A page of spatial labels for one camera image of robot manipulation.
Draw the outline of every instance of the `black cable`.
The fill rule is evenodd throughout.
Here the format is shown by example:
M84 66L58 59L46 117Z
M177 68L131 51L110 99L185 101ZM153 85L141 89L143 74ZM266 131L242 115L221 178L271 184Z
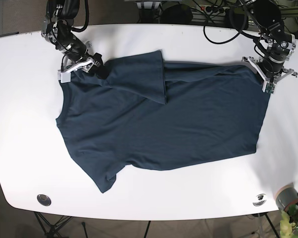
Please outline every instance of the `black cable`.
M150 227L150 223L151 223L151 221L148 222L148 225L147 225L147 229L146 229L144 238L147 237L147 234L148 234L148 231L149 231L149 227Z
M234 22L234 19L233 19L233 9L230 9L230 10L229 10L229 14L228 14L228 15L229 15L229 21L230 21L231 25L233 26L233 28L234 28L236 31L238 31L238 27L235 25L235 22ZM244 27L242 28L242 32L241 32L241 34L242 34L243 36L245 36L245 37L247 37L247 38L249 38L249 39L259 40L259 37L250 35L250 34L248 34L248 33L245 33L245 32L243 32L243 30L244 30Z
M66 55L63 55L62 62L61 62L61 72L64 72L64 58Z
M246 22L247 22L247 9L246 9L246 6L242 3L242 7L244 8L244 21L243 21L243 25L242 25L242 27L241 27L241 29L238 31L238 33L235 35L235 36L233 36L232 38L230 38L229 40L227 40L227 41L222 41L222 42L215 42L215 41L212 41L212 40L210 40L209 38L208 38L208 36L207 36L207 34L206 34L206 32L205 32L205 27L206 27L206 24L209 22L209 18L210 18L210 16L208 16L207 17L207 20L206 20L206 24L203 26L203 34L204 34L204 36L205 36L205 38L209 41L209 42L211 42L211 43L213 43L213 44L216 44L216 45L222 45L222 44L226 44L226 43L228 43L228 42L231 42L232 40L234 40L236 37L238 37L240 34L241 34L241 32L243 31L243 29L244 29L244 27L245 27L245 25L246 25Z
M254 46L254 51L261 57L264 58L264 56L262 54L260 54L257 50L256 50L257 45Z
M85 24L82 28L72 27L72 31L82 32L86 30L86 28L88 27L88 24L89 24L89 7L88 7L88 0L85 0Z

